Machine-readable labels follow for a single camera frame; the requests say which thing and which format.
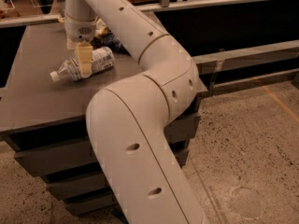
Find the plastic bottle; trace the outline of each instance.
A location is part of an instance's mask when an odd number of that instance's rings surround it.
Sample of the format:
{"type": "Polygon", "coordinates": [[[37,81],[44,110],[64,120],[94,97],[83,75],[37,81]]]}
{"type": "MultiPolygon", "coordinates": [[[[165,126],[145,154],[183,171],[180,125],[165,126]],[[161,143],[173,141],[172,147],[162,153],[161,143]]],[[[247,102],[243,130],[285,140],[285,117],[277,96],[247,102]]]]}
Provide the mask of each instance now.
{"type": "MultiPolygon", "coordinates": [[[[114,56],[110,48],[102,47],[93,51],[92,70],[93,74],[106,70],[114,65],[114,56]]],[[[81,80],[78,62],[75,58],[66,60],[57,71],[50,73],[54,82],[59,80],[81,80]]]]}

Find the concrete floor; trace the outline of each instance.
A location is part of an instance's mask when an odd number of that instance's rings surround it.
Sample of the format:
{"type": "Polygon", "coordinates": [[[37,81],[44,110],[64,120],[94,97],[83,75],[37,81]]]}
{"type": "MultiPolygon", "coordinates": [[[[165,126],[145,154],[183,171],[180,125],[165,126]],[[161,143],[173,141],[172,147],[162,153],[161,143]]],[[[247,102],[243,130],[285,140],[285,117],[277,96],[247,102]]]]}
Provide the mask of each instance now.
{"type": "MultiPolygon", "coordinates": [[[[211,223],[299,223],[299,90],[263,84],[218,88],[201,104],[183,170],[211,223]]],[[[121,223],[112,209],[72,217],[0,142],[1,224],[121,223]]]]}

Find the bottle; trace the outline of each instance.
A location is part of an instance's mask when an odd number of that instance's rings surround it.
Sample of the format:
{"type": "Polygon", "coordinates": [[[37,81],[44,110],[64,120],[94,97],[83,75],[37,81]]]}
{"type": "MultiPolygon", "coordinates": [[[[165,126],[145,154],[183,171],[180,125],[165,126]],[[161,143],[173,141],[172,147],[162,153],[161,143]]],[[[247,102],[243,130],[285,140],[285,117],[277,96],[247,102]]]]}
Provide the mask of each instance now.
{"type": "MultiPolygon", "coordinates": [[[[114,65],[114,56],[110,48],[102,47],[93,51],[92,71],[96,74],[114,65]]],[[[50,73],[54,82],[59,80],[81,80],[83,79],[78,67],[78,61],[73,58],[62,63],[57,71],[50,73]]]]}

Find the orange line on floor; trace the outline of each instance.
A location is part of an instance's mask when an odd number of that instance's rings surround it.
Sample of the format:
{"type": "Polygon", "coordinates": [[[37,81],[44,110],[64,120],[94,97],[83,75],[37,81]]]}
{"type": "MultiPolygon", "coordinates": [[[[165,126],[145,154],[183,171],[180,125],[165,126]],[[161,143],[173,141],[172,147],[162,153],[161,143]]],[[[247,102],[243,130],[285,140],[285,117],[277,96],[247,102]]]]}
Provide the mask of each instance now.
{"type": "Polygon", "coordinates": [[[270,89],[264,85],[260,79],[257,77],[254,77],[253,79],[261,85],[263,90],[266,91],[272,97],[272,99],[276,101],[276,103],[278,103],[297,123],[299,123],[299,117],[293,113],[282,101],[280,101],[279,98],[273,92],[271,92],[270,89]]]}

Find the bottle cap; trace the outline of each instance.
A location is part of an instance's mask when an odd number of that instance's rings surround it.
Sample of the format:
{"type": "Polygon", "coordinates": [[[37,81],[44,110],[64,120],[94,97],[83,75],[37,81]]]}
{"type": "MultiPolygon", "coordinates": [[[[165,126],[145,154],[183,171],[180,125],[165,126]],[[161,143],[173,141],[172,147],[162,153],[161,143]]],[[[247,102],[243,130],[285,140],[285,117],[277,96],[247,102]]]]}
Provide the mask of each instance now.
{"type": "Polygon", "coordinates": [[[52,80],[53,80],[54,82],[57,82],[57,81],[60,80],[60,78],[59,78],[59,76],[58,76],[58,73],[57,73],[56,71],[51,72],[51,73],[50,73],[50,76],[51,76],[51,78],[52,78],[52,80]]]}

